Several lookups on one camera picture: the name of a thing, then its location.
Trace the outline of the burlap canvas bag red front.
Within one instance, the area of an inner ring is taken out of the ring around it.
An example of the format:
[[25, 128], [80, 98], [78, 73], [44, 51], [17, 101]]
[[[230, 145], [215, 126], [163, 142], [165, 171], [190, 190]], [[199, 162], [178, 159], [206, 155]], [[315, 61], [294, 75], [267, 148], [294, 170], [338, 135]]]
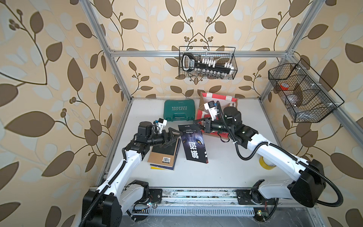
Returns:
[[237, 110], [237, 99], [231, 96], [218, 95], [213, 93], [201, 93], [200, 104], [197, 109], [197, 119], [210, 118], [209, 113], [204, 108], [204, 104], [214, 101], [219, 109], [219, 119], [214, 120], [217, 123], [217, 131], [207, 133], [213, 136], [218, 136], [222, 142], [228, 142], [229, 132], [235, 132], [242, 125], [242, 115]]

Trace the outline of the black wolf cover book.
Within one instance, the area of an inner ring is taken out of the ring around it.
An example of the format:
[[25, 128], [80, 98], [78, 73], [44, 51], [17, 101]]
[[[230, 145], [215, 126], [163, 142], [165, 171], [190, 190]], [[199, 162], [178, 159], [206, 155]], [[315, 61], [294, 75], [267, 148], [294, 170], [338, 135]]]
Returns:
[[196, 129], [196, 124], [178, 125], [179, 131], [183, 132], [181, 141], [183, 144], [187, 160], [208, 164], [205, 142], [200, 130]]

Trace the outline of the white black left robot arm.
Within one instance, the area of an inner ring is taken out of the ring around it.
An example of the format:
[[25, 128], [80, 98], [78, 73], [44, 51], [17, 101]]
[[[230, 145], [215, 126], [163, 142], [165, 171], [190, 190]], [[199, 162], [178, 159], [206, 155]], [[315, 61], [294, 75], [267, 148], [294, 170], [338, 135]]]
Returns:
[[122, 160], [107, 179], [95, 190], [89, 190], [82, 202], [81, 227], [118, 227], [124, 214], [137, 222], [131, 208], [149, 205], [152, 197], [149, 184], [135, 180], [127, 183], [132, 172], [143, 161], [151, 147], [172, 145], [182, 136], [174, 128], [162, 129], [158, 122], [141, 122], [137, 133], [122, 148]]

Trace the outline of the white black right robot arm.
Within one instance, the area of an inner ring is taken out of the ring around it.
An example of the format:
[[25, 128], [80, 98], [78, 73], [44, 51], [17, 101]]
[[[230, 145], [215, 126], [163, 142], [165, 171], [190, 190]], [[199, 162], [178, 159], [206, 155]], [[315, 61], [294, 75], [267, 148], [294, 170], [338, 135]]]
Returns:
[[238, 157], [249, 161], [259, 155], [269, 167], [278, 167], [289, 176], [288, 180], [257, 181], [250, 189], [250, 199], [261, 204], [269, 199], [291, 199], [312, 208], [316, 204], [339, 207], [344, 197], [339, 188], [328, 179], [322, 164], [308, 161], [270, 142], [257, 130], [244, 125], [236, 107], [222, 108], [219, 101], [204, 104], [209, 117], [194, 121], [205, 133], [227, 133]]

